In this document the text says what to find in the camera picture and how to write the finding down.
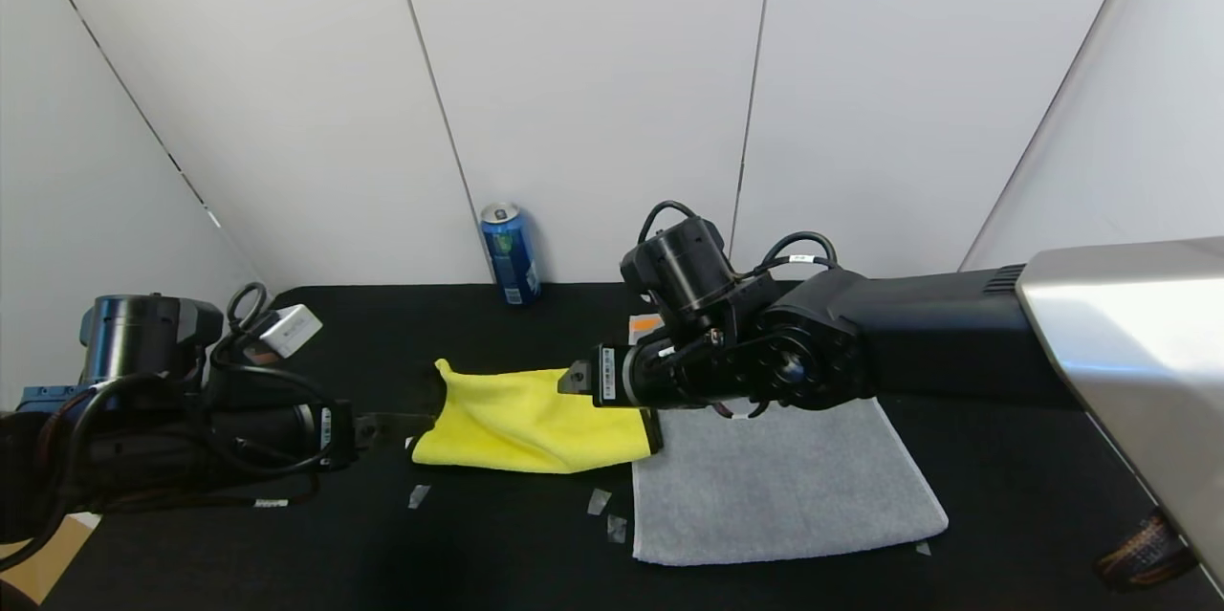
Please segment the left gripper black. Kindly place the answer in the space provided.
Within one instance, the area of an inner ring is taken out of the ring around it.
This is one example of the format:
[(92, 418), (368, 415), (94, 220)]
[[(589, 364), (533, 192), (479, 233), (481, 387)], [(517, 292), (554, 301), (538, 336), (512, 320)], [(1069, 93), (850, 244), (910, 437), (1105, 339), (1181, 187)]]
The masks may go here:
[(332, 471), (357, 451), (401, 451), (435, 429), (436, 416), (362, 411), (350, 403), (240, 407), (211, 414), (211, 431), (234, 467), (247, 471)]

